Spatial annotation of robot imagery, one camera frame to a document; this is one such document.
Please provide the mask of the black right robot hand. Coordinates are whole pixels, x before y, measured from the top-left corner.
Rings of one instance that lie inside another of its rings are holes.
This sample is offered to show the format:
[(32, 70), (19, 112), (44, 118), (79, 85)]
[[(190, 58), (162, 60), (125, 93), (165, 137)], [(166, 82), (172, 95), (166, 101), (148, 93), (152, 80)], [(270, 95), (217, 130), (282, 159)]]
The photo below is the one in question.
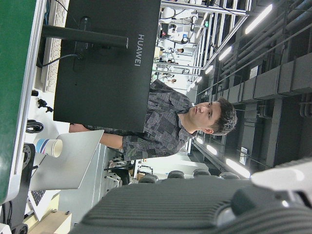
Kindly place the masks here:
[(111, 190), (74, 234), (309, 234), (312, 160), (240, 179), (206, 171)]

